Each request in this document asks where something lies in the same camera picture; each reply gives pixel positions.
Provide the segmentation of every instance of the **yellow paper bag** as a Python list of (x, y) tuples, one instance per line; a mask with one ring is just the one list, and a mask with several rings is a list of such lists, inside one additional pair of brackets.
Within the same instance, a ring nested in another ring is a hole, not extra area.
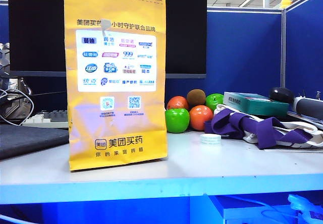
[(64, 0), (70, 170), (167, 156), (165, 0)]

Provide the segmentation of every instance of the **keyboard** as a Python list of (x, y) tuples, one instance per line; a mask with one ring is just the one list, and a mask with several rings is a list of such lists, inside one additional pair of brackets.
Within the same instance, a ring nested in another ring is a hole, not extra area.
[(68, 128), (67, 110), (42, 111), (28, 118), (22, 125), (25, 127)]

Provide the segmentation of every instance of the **black monitor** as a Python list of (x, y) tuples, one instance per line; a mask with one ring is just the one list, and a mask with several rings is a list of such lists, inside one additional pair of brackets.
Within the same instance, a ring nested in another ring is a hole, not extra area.
[[(64, 0), (9, 0), (14, 76), (65, 77)], [(204, 78), (206, 0), (167, 0), (167, 78)]]

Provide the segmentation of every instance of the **purple strap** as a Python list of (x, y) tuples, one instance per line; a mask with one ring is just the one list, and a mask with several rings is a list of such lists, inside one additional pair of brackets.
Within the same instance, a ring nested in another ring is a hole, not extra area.
[(205, 133), (229, 135), (232, 139), (242, 139), (244, 131), (253, 133), (258, 137), (258, 148), (265, 149), (276, 146), (276, 141), (290, 143), (305, 143), (312, 135), (302, 129), (295, 129), (286, 134), (277, 131), (274, 127), (285, 128), (274, 117), (257, 122), (243, 113), (234, 113), (230, 109), (219, 112), (210, 122), (205, 122)]

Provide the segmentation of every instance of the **bag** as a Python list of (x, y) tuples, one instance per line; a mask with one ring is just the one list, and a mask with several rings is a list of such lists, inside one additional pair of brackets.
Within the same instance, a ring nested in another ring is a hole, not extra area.
[(294, 148), (323, 147), (323, 132), (309, 123), (280, 122), (274, 117), (264, 120), (224, 104), (217, 105), (214, 118), (205, 123), (205, 132), (257, 143), (259, 149), (276, 145)]
[(64, 3), (70, 170), (166, 157), (166, 1)]

